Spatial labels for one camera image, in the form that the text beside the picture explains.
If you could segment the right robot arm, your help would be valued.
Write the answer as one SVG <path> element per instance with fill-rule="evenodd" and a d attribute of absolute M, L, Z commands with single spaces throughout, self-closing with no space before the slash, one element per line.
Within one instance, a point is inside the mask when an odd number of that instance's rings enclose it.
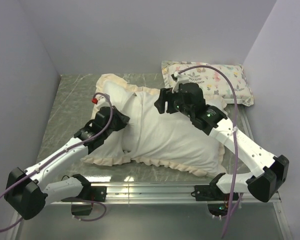
<path fill-rule="evenodd" d="M 239 130 L 218 107 L 209 105 L 196 83 L 180 83 L 178 89 L 162 88 L 154 102 L 160 114 L 181 113 L 198 130 L 214 138 L 241 160 L 250 170 L 243 174 L 220 173 L 210 185 L 210 194 L 216 200 L 227 194 L 250 193 L 267 203 L 286 181 L 289 160 L 260 147 Z"/>

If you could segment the black left base box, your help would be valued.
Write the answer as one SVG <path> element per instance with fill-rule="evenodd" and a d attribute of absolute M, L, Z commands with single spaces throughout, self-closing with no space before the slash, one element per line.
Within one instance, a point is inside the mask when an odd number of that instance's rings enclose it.
<path fill-rule="evenodd" d="M 93 210 L 93 204 L 89 202 L 79 202 L 71 205 L 71 214 L 74 216 L 89 216 Z"/>

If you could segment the animal print pillow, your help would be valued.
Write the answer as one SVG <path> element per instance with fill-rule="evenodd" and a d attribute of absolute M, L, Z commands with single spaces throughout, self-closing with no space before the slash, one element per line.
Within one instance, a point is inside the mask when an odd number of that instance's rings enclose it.
<path fill-rule="evenodd" d="M 172 74 L 184 69 L 209 65 L 205 62 L 191 61 L 162 61 L 161 72 L 166 88 L 172 88 L 176 82 L 172 79 Z M 237 103 L 244 106 L 252 106 L 254 104 L 254 96 L 247 83 L 247 78 L 244 73 L 244 67 L 241 64 L 213 64 L 212 67 L 221 71 L 231 82 L 234 89 Z M 198 84 L 205 95 L 219 95 L 223 97 L 228 104 L 234 103 L 234 96 L 228 82 L 224 77 L 213 69 L 209 68 L 194 68 L 187 70 L 185 73 L 191 83 Z"/>

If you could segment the right base electronics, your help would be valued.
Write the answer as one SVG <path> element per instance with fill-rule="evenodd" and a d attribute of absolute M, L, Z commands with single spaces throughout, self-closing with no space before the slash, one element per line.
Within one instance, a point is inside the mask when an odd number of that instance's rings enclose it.
<path fill-rule="evenodd" d="M 208 212 L 211 214 L 212 218 L 224 219 L 228 215 L 228 206 L 224 203 L 214 203 L 207 205 Z"/>

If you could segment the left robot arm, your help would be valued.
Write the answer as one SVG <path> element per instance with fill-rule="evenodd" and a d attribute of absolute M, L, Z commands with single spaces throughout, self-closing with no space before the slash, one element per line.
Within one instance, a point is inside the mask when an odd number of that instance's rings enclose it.
<path fill-rule="evenodd" d="M 53 182 L 65 167 L 102 146 L 113 133 L 124 129 L 130 118 L 116 107 L 104 106 L 60 149 L 39 163 L 13 169 L 7 180 L 4 199 L 24 220 L 38 215 L 44 207 L 64 199 L 90 201 L 91 182 L 81 174 Z"/>

